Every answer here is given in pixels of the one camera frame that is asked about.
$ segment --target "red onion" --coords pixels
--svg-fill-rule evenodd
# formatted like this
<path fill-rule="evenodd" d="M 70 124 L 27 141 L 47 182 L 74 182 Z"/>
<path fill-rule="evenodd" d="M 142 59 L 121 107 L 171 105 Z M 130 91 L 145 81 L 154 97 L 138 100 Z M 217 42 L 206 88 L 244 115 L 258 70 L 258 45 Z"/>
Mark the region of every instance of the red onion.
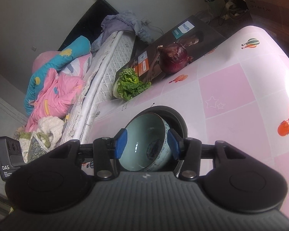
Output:
<path fill-rule="evenodd" d="M 192 57 L 187 55 L 186 48 L 180 43 L 173 43 L 166 47 L 158 46 L 157 50 L 160 53 L 160 69 L 166 74 L 178 72 L 192 60 Z"/>

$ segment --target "purple cloth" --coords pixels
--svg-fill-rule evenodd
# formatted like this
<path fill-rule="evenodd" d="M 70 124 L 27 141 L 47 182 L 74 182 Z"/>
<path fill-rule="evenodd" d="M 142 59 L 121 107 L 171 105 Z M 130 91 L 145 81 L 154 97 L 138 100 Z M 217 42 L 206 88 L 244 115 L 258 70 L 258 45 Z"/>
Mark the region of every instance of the purple cloth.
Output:
<path fill-rule="evenodd" d="M 116 18 L 105 22 L 104 28 L 105 31 L 103 33 L 101 44 L 103 44 L 106 39 L 115 31 L 128 31 L 132 33 L 134 32 L 134 29 L 130 25 Z"/>

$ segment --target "gray cloth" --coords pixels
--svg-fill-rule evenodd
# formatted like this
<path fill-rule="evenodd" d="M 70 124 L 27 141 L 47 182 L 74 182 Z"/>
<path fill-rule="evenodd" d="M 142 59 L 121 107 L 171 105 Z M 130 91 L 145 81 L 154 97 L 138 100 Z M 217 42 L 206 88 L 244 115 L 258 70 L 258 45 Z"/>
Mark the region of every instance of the gray cloth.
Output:
<path fill-rule="evenodd" d="M 154 42 L 150 33 L 141 25 L 136 15 L 130 10 L 126 10 L 117 15 L 106 16 L 101 26 L 101 35 L 91 45 L 92 53 L 96 53 L 106 39 L 115 31 L 135 32 L 142 41 L 148 44 Z"/>

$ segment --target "orange label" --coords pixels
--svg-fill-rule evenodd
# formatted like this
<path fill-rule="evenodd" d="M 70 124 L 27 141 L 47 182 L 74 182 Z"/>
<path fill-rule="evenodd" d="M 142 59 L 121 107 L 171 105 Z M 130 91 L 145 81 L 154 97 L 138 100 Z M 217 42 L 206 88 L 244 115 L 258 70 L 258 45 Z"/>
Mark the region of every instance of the orange label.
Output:
<path fill-rule="evenodd" d="M 138 76 L 141 76 L 148 70 L 149 70 L 149 60 L 147 51 L 145 51 L 138 57 Z"/>

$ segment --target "metal screw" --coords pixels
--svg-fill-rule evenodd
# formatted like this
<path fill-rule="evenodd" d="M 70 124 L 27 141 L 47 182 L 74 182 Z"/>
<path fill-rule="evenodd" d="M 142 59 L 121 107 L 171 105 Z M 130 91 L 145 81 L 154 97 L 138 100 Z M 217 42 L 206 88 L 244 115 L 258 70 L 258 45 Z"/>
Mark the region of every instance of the metal screw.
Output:
<path fill-rule="evenodd" d="M 104 143 L 109 146 L 111 144 L 111 138 L 110 137 L 102 137 L 102 140 Z"/>
<path fill-rule="evenodd" d="M 100 178 L 109 178 L 113 174 L 108 170 L 100 170 L 97 172 L 97 176 Z"/>
<path fill-rule="evenodd" d="M 189 179 L 192 179 L 194 177 L 197 176 L 196 172 L 195 171 L 191 171 L 191 170 L 185 170 L 182 172 L 182 175 L 185 177 L 185 178 L 189 178 Z"/>

